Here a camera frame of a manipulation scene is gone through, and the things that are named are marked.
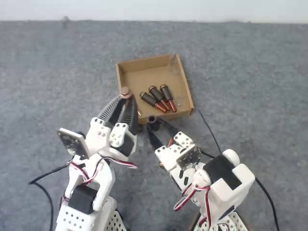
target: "black cylinder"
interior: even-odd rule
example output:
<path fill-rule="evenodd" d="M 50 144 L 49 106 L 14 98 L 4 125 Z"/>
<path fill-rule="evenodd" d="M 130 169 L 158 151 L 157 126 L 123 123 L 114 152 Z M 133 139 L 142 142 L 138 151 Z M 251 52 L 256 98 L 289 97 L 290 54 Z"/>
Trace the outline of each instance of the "black cylinder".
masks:
<path fill-rule="evenodd" d="M 157 88 L 155 86 L 150 86 L 149 87 L 149 92 L 154 96 L 154 98 L 156 98 L 158 101 L 161 101 L 164 97 L 162 95 L 162 93 L 157 90 Z"/>
<path fill-rule="evenodd" d="M 152 107 L 155 107 L 157 100 L 154 99 L 152 96 L 150 96 L 148 93 L 141 92 L 139 96 L 142 100 L 146 101 L 149 105 L 151 105 Z"/>
<path fill-rule="evenodd" d="M 162 91 L 163 96 L 165 97 L 165 99 L 168 100 L 173 100 L 172 95 L 169 91 L 169 88 L 166 84 L 163 84 L 160 86 L 160 90 Z"/>
<path fill-rule="evenodd" d="M 158 131 L 160 129 L 160 122 L 157 119 L 156 116 L 154 115 L 150 115 L 147 119 L 148 124 L 147 124 L 147 128 L 150 131 Z"/>

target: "cardboard box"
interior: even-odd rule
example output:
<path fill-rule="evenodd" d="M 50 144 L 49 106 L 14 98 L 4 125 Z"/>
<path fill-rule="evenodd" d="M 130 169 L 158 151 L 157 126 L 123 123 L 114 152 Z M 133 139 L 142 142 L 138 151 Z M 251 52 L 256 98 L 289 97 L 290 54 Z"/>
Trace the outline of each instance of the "cardboard box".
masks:
<path fill-rule="evenodd" d="M 119 89 L 129 87 L 135 94 L 139 115 L 139 124 L 146 124 L 150 115 L 160 116 L 165 119 L 175 119 L 189 116 L 193 111 L 193 101 L 188 88 L 180 57 L 176 55 L 162 55 L 150 58 L 136 59 L 116 64 Z M 173 96 L 177 112 L 171 110 L 162 113 L 156 108 L 140 99 L 142 91 L 148 93 L 148 87 L 167 84 Z"/>

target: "metal plate with holes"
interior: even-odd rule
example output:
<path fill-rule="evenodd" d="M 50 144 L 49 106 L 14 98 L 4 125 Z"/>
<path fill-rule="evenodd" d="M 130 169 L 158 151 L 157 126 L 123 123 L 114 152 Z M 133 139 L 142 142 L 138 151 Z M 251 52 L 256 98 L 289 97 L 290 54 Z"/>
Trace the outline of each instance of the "metal plate with holes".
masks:
<path fill-rule="evenodd" d="M 193 140 L 186 136 L 183 132 L 178 132 L 174 137 L 174 141 L 181 145 L 183 148 L 188 148 L 193 145 Z"/>
<path fill-rule="evenodd" d="M 199 221 L 203 217 L 200 217 L 193 231 L 250 231 L 245 225 L 237 212 L 231 212 L 224 219 L 220 220 L 218 224 L 208 229 L 208 223 L 205 222 L 201 227 L 198 226 Z"/>
<path fill-rule="evenodd" d="M 112 213 L 104 231 L 127 231 L 118 211 Z"/>
<path fill-rule="evenodd" d="M 97 212 L 93 212 L 87 215 L 62 204 L 57 219 L 57 226 L 72 231 L 91 231 L 94 226 L 96 214 Z"/>

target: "white wall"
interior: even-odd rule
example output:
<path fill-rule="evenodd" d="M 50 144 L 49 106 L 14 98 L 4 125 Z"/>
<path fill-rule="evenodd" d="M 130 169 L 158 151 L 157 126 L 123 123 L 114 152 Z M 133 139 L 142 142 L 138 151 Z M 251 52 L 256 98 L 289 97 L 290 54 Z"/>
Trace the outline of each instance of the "white wall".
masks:
<path fill-rule="evenodd" d="M 308 0 L 0 0 L 0 20 L 308 23 Z"/>

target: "white round knob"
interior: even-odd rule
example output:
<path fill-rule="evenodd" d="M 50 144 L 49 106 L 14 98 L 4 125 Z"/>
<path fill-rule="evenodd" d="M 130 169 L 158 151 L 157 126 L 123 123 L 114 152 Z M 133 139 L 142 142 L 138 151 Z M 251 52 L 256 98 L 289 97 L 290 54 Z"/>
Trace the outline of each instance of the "white round knob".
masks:
<path fill-rule="evenodd" d="M 222 153 L 233 165 L 236 167 L 240 164 L 240 158 L 238 154 L 232 149 L 227 149 Z"/>

